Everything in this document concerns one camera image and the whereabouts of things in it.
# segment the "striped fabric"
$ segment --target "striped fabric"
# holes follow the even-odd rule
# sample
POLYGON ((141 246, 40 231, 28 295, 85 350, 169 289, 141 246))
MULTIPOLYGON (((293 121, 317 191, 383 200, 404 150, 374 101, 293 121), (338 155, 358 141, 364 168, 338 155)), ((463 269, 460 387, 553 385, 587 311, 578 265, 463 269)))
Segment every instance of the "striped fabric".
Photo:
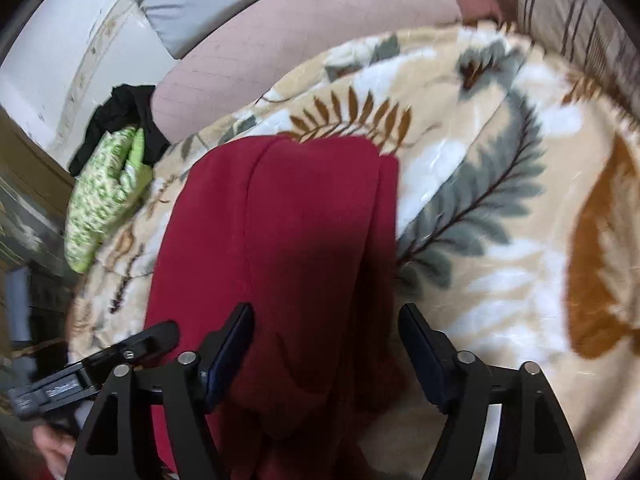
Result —
POLYGON ((516 0, 518 26, 640 117, 640 55, 602 0, 516 0))

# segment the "pink mattress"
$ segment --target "pink mattress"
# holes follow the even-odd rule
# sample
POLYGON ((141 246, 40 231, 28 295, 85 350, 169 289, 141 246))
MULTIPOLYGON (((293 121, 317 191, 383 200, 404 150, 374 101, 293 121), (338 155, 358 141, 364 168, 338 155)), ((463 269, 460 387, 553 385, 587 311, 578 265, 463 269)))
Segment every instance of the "pink mattress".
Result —
POLYGON ((265 93, 303 61, 353 38, 500 17, 496 0, 260 0, 214 31, 162 81, 154 119, 171 142, 265 93))

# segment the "black mechanical device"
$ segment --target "black mechanical device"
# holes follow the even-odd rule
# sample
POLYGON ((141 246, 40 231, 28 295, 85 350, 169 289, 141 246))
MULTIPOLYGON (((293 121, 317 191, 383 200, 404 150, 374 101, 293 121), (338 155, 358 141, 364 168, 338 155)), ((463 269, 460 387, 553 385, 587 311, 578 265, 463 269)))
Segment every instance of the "black mechanical device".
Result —
MULTIPOLYGON (((424 480, 472 479, 490 404, 502 405, 490 480, 585 479, 569 425, 538 364, 512 370, 459 352, 445 334, 429 327, 414 304, 402 307, 398 325, 427 400, 448 415, 424 480)), ((29 391, 14 391, 12 401, 18 413, 32 416, 97 395, 66 480, 160 480, 151 420, 155 404, 164 406, 181 480, 227 480, 205 416, 225 396, 253 331, 252 307, 240 304, 197 351, 159 367, 134 368, 137 361, 129 352, 157 357, 176 346, 175 325, 162 323, 29 391), (54 390, 54 400, 47 389, 54 390)))

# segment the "human hand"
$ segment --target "human hand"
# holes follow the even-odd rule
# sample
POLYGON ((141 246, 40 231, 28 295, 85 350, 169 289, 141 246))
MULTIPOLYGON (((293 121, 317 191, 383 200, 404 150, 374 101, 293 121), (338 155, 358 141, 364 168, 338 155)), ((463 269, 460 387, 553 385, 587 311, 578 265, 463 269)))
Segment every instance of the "human hand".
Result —
POLYGON ((45 424, 33 428, 33 442, 42 453, 53 477, 63 479, 66 474, 66 466, 76 445, 73 437, 45 424))

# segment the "white wall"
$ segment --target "white wall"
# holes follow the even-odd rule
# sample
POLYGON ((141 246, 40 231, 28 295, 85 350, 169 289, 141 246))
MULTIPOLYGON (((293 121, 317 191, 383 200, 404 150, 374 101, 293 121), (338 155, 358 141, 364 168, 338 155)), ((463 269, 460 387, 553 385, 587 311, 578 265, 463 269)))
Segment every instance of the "white wall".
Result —
MULTIPOLYGON (((0 66, 0 104, 45 150, 56 141, 56 129, 65 106, 67 92, 82 58, 117 1, 45 0, 24 27, 0 66)), ((158 38, 153 37, 154 33, 148 25, 147 28, 149 31, 146 39, 156 53, 150 62, 158 62, 159 59, 160 65, 155 71, 146 70, 147 73, 152 73, 151 78, 157 80, 145 82, 157 83, 175 61, 161 47, 158 38)), ((124 34, 132 30, 132 27, 121 28, 124 34)), ((120 40, 119 43, 126 48, 127 41, 120 40)), ((117 57, 135 71, 135 65, 126 62, 125 50, 117 57)), ((123 69, 114 72, 112 86, 129 82, 115 78, 123 77, 122 72, 123 69)), ((102 86, 108 86, 110 83, 107 81, 102 86)), ((65 164, 59 156, 56 159, 60 164, 65 164)))

